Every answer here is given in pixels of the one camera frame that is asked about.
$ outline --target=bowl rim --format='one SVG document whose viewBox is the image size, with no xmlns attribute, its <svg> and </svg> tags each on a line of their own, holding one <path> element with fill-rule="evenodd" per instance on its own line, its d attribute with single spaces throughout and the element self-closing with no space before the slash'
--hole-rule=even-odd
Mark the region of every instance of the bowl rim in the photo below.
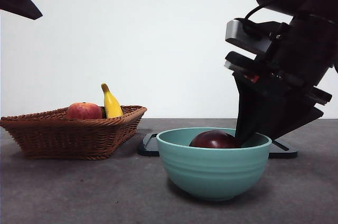
<svg viewBox="0 0 338 224">
<path fill-rule="evenodd" d="M 199 149 L 199 150 L 210 150 L 210 151 L 244 151 L 244 150 L 252 150 L 252 149 L 258 149 L 258 148 L 262 148 L 262 147 L 265 147 L 265 146 L 269 146 L 271 145 L 272 143 L 272 140 L 270 137 L 264 135 L 264 134 L 261 134 L 261 133 L 255 133 L 255 134 L 258 134 L 258 135 L 261 135 L 263 136 L 264 138 L 267 138 L 268 139 L 268 142 L 267 143 L 264 143 L 262 145 L 259 145 L 259 146 L 251 146 L 251 147 L 244 147 L 244 148 L 209 148 L 209 147 L 195 147 L 195 146 L 183 146 L 183 145 L 179 145 L 179 144 L 174 144 L 174 143 L 170 143 L 170 142 L 167 142 L 167 141 L 164 141 L 162 139 L 160 139 L 159 137 L 164 134 L 164 133 L 168 133 L 168 132 L 173 132 L 175 130 L 184 130 L 184 129 L 224 129 L 224 130 L 234 130 L 236 131 L 236 129 L 234 128 L 224 128 L 224 127 L 183 127 L 183 128 L 175 128 L 175 129 L 169 129 L 169 130 L 164 130 L 162 132 L 159 132 L 157 135 L 156 135 L 156 139 L 164 144 L 168 144 L 168 145 L 172 145 L 172 146 L 177 146 L 177 147 L 183 147 L 183 148 L 192 148 L 192 149 Z"/>
</svg>

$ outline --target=brown woven basket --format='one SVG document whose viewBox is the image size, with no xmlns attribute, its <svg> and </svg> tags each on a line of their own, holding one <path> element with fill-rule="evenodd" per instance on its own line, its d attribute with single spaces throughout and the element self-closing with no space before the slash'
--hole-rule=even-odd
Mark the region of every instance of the brown woven basket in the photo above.
<svg viewBox="0 0 338 224">
<path fill-rule="evenodd" d="M 108 119 L 66 119 L 68 108 L 2 117 L 2 126 L 26 158 L 104 160 L 131 138 L 147 108 L 121 106 L 123 116 Z"/>
</svg>

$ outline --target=apple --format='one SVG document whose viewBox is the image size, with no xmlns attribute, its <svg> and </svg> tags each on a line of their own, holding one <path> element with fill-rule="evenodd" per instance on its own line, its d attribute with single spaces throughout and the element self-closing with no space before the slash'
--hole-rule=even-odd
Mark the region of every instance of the apple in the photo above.
<svg viewBox="0 0 338 224">
<path fill-rule="evenodd" d="M 235 137 L 223 130 L 208 130 L 197 134 L 189 146 L 206 148 L 240 148 Z"/>
<path fill-rule="evenodd" d="M 102 110 L 91 102 L 75 102 L 68 107 L 66 118 L 99 119 L 102 118 Z"/>
</svg>

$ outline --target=table surface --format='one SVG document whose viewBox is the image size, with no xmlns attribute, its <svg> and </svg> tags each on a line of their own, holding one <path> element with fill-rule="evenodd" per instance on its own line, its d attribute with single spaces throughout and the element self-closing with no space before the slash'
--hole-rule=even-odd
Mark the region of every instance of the table surface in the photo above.
<svg viewBox="0 0 338 224">
<path fill-rule="evenodd" d="M 236 120 L 142 119 L 103 161 L 27 160 L 2 129 L 2 223 L 338 223 L 338 120 L 285 135 L 298 157 L 269 159 L 255 186 L 223 202 L 193 198 L 159 157 L 137 154 L 146 134 L 193 126 L 234 128 Z"/>
</svg>

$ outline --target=ceramic bowl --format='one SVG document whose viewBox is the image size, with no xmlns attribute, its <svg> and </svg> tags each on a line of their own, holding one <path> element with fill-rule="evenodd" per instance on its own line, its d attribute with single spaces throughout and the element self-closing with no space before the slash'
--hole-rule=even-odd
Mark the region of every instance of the ceramic bowl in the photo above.
<svg viewBox="0 0 338 224">
<path fill-rule="evenodd" d="M 235 129 L 190 127 L 158 133 L 159 156 L 169 178 L 196 198 L 223 201 L 240 195 L 262 176 L 271 139 L 254 134 L 241 148 L 190 147 L 199 133 L 220 129 L 234 136 Z"/>
</svg>

